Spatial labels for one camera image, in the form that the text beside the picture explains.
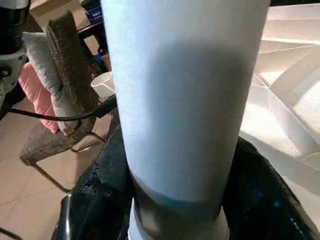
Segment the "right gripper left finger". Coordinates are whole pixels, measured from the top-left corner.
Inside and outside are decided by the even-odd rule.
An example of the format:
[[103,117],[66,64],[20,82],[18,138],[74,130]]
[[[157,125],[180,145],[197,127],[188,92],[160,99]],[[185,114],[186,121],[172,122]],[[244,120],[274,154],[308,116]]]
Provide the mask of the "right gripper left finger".
[[126,240],[133,198],[120,125],[61,201],[54,240]]

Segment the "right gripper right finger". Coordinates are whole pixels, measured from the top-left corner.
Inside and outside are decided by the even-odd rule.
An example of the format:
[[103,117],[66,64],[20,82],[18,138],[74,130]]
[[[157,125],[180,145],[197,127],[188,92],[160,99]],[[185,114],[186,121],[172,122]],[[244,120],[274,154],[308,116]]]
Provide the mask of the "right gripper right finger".
[[320,232],[270,162],[242,137],[222,207],[231,240],[318,240]]

